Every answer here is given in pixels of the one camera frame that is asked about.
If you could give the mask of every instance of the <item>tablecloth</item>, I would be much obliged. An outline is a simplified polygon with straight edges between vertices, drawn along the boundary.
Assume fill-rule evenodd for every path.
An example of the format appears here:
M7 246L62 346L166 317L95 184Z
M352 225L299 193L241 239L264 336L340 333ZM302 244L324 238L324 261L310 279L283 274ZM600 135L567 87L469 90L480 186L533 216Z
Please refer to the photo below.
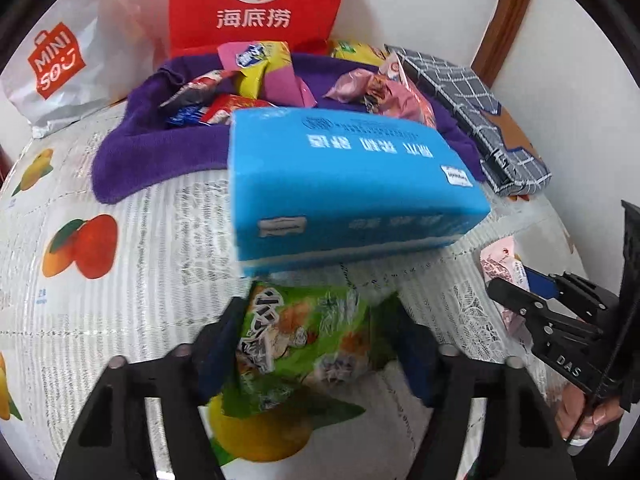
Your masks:
M92 160L123 114L124 104L117 105L33 140L0 194L0 351L19 413L19 418L0 420L0 431L36 480L54 477L73 423L111 356L122 354L130 362L161 357L193 340L231 297L246 294L250 286L239 277L234 254L226 171L180 176L116 205L95 200ZM582 275L584 269L544 194L512 202L483 189L490 215L448 248L268 278L293 285L347 284L372 298L397 290L414 319L428 325L440 342L452 342L482 360L522 357L551 400L562 380L527 352L523 340L506 333L484 290L479 251L514 235L528 266ZM110 270L88 279L86 266L60 270L58 260L47 263L46 273L55 275L45 277L44 256L61 227L98 216L110 216L117 226ZM91 247L83 250L91 256ZM430 410L411 396L402 371L391 364L341 396L363 405L366 413L314 432L305 449L289 459L260 465L235 460L224 466L225 475L238 480L328 474L404 478ZM478 453L482 406L481 400L474 403L460 477ZM159 477L171 478L159 403L148 400L147 407Z

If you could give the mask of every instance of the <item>green snack bag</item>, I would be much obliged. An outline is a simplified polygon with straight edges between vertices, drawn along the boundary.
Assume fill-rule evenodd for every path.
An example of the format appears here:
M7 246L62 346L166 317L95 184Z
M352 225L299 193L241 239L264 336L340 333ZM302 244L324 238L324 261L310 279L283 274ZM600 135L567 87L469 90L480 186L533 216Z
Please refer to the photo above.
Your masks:
M354 380L393 355L372 333L372 309L346 286L255 282L242 324L237 373L223 389L223 412L245 418L300 389ZM372 343L376 349L372 352Z

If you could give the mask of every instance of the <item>screw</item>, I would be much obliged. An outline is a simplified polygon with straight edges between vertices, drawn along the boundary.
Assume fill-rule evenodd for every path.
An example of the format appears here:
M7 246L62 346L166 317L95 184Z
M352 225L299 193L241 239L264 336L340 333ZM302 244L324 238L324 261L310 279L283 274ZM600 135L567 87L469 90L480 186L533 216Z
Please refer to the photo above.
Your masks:
M107 366L115 370L116 368L122 368L125 364L127 364L127 359L121 355L116 355L116 357L110 359Z
M457 357L460 355L458 347L450 344L440 345L438 347L438 352L440 352L440 355L444 355L446 357Z
M187 357L187 355L191 355L191 345L188 343L183 343L174 348L172 352L176 357Z
M509 368L514 368L515 370L520 370L521 368L524 368L524 361L515 355L510 355L505 359L504 362Z

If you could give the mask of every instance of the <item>blue tissue pack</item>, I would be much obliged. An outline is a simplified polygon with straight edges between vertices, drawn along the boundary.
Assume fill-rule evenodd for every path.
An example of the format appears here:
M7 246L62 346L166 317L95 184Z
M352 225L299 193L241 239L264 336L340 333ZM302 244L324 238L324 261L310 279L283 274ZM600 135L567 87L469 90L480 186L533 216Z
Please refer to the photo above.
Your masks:
M238 110L228 161L231 221L249 276L443 247L490 211L458 154L411 121Z

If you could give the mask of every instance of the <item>candy wrapper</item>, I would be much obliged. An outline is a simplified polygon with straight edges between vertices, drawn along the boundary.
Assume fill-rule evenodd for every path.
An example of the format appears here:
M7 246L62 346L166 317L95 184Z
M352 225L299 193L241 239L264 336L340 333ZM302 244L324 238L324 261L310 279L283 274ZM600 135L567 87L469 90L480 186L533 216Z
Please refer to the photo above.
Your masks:
M174 115L169 117L166 122L171 126L190 126L202 122L204 115L209 111L206 106L191 105L180 108Z
M241 108L263 108L273 106L261 99L249 99L237 95L222 94L208 108L200 119L207 124L230 124L231 114Z
M378 74L357 68L340 76L325 97L341 103L364 99L370 113L407 119L436 129L431 104L406 77L395 53L386 59Z
M314 107L317 102L302 79L296 77L287 43L238 41L218 47L226 70L238 70L238 93L283 106Z
M173 96L160 105L160 109L168 114L175 114L187 106L208 104L212 101L220 82L236 73L236 70L212 70L207 72L182 86Z
M388 362L367 301L340 286L257 282L250 293L236 359L223 389L226 416L247 417L286 402L301 387L322 392Z
M385 62L385 54L380 49L354 41L330 40L331 57L348 59L358 63L380 66Z
M524 290L529 290L529 280L524 265L515 253L513 236L503 238L485 247L480 253L480 265L486 283L494 278L502 278ZM504 308L501 304L495 302L494 304L500 312L507 332L514 335L524 322L524 318Z

